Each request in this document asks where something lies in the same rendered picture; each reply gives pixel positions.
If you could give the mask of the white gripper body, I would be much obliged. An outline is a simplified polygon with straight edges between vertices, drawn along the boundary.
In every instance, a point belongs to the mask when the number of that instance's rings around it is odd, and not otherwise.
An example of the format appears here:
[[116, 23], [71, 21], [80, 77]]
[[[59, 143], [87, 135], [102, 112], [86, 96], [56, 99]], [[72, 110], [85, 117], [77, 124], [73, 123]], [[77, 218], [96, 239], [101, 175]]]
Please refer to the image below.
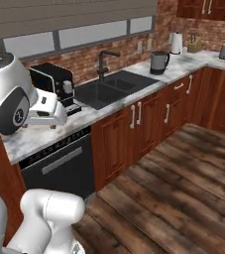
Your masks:
[[45, 116], [45, 111], [36, 111], [34, 114], [29, 114], [26, 124], [31, 125], [49, 125], [49, 126], [63, 126], [66, 122], [65, 108], [59, 102], [56, 105], [56, 110], [49, 116]]

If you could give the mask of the black coffee machine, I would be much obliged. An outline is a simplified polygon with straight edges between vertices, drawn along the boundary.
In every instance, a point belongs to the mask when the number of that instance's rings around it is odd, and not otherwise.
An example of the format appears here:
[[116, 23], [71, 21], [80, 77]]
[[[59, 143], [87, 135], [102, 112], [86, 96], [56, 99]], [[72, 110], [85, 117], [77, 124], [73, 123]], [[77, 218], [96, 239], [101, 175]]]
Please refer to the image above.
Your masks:
[[71, 70], [53, 63], [42, 63], [30, 66], [29, 71], [34, 87], [55, 93], [68, 116], [81, 110], [81, 106], [73, 102], [74, 82]]

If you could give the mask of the black dishwasher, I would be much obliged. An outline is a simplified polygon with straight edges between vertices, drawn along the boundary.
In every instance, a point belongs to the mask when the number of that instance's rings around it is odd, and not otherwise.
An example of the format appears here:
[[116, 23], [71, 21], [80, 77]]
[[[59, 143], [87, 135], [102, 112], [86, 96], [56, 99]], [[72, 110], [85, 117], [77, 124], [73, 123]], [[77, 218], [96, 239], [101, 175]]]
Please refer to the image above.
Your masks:
[[25, 187], [64, 191], [87, 198], [95, 192], [89, 126], [19, 163]]

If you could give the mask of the plain wooden cupboard panel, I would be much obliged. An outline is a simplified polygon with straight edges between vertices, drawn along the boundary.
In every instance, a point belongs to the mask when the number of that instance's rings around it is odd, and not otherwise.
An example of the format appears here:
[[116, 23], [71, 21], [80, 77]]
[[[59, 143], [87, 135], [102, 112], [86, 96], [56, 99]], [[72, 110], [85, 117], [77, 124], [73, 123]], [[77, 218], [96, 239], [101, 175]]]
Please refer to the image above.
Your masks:
[[20, 199], [25, 191], [19, 166], [10, 163], [0, 138], [0, 197], [7, 205], [8, 215], [4, 245], [8, 244], [23, 220]]

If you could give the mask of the wide wooden cupboard door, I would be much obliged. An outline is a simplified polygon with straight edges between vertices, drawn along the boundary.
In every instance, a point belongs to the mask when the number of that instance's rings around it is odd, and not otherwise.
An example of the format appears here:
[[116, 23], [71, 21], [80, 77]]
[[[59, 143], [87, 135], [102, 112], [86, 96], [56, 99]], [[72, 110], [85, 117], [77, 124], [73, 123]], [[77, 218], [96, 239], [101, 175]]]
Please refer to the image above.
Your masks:
[[129, 106], [91, 126], [95, 187], [102, 190], [126, 169]]

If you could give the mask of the black kitchen sink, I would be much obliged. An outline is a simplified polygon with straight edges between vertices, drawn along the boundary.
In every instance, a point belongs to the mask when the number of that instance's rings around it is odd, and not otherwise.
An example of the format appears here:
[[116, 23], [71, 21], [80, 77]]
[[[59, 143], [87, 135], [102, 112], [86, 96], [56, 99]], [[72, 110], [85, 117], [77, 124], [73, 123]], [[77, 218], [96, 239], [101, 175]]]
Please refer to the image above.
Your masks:
[[157, 79], [120, 70], [105, 76], [102, 82], [95, 79], [78, 86], [74, 98], [99, 110], [157, 82]]

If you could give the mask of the black tap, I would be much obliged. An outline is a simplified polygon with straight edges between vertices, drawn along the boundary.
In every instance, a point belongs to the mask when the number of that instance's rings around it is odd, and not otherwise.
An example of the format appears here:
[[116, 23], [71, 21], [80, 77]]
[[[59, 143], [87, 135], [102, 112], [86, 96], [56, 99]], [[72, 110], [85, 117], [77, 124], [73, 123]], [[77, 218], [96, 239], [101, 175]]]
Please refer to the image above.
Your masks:
[[107, 51], [107, 50], [103, 50], [99, 53], [97, 73], [99, 75], [99, 81], [100, 82], [104, 81], [104, 74], [108, 71], [108, 68], [103, 66], [103, 56], [104, 55], [109, 55], [109, 56], [114, 56], [114, 57], [120, 57], [121, 56], [120, 53], [111, 52], [111, 51]]

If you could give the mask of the grey framed window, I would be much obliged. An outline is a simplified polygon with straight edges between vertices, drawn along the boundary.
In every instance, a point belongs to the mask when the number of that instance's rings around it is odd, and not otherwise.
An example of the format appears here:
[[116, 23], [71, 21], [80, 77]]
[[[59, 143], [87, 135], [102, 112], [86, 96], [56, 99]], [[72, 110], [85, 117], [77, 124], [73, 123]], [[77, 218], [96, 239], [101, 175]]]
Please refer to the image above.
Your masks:
[[153, 28], [154, 17], [146, 16], [0, 39], [0, 50], [6, 50], [19, 58], [26, 58], [48, 53], [58, 53], [64, 50], [121, 39], [126, 36], [149, 33]]

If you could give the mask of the grey electric kettle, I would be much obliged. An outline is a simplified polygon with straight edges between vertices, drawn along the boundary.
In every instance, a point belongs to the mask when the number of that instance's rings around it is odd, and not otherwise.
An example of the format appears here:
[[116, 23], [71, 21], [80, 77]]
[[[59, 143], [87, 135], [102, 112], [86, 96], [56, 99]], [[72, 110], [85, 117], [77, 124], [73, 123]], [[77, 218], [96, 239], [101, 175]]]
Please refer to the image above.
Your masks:
[[169, 64], [170, 55], [164, 51], [154, 51], [151, 53], [150, 74], [163, 74]]

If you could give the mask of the short wooden cupboard door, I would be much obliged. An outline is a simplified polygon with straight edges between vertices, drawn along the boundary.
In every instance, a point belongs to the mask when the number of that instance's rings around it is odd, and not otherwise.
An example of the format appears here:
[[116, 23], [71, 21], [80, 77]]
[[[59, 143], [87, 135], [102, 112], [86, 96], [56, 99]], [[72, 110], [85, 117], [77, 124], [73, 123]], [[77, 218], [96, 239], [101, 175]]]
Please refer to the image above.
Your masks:
[[[166, 124], [164, 120], [166, 118], [166, 105], [170, 105], [169, 109], [169, 122]], [[184, 104], [184, 97], [168, 103], [166, 101], [166, 96], [162, 97], [162, 106], [161, 106], [161, 121], [160, 121], [160, 141], [163, 141], [172, 133], [174, 133], [178, 127], [182, 124], [182, 107]]]

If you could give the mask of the wooden drawer front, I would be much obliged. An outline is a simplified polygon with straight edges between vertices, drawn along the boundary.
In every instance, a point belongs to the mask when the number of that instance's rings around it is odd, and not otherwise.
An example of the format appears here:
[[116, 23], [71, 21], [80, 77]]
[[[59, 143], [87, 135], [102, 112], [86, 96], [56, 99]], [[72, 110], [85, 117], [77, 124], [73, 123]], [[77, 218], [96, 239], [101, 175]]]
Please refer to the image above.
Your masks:
[[181, 78], [171, 84], [166, 88], [166, 101], [172, 103], [182, 98], [187, 89], [188, 78]]

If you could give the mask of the white paper towel roll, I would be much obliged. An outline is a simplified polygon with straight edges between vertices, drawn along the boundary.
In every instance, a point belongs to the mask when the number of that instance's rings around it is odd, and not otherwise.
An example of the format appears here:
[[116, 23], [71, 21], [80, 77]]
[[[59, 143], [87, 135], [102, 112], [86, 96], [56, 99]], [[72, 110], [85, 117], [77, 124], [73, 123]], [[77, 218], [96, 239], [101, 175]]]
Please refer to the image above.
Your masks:
[[175, 32], [171, 34], [170, 52], [174, 55], [182, 53], [182, 34]]

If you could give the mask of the wooden knife block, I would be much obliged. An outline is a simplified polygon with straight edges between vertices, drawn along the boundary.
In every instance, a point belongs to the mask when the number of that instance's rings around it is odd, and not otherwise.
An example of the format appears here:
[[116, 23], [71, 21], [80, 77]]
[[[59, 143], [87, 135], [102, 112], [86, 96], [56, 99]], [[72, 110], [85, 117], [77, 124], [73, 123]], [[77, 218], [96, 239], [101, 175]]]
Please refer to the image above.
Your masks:
[[201, 39], [197, 37], [195, 34], [192, 34], [187, 44], [187, 51], [189, 53], [195, 54], [201, 50], [202, 50]]

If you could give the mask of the wooden corner base cupboards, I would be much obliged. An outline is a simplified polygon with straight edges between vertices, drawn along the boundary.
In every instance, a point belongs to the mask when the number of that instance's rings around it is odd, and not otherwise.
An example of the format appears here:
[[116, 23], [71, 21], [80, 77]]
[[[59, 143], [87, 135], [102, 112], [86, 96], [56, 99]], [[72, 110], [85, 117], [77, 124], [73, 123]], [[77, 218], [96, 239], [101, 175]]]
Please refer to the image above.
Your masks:
[[225, 133], [225, 70], [209, 67], [203, 88], [201, 125]]

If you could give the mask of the wooden wall cupboards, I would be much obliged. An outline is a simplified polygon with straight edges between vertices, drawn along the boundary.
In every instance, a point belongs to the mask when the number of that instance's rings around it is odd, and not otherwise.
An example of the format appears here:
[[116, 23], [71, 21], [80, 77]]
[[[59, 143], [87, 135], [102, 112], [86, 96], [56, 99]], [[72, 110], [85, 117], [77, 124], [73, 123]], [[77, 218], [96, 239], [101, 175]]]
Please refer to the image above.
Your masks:
[[178, 0], [177, 17], [225, 21], [225, 0]]

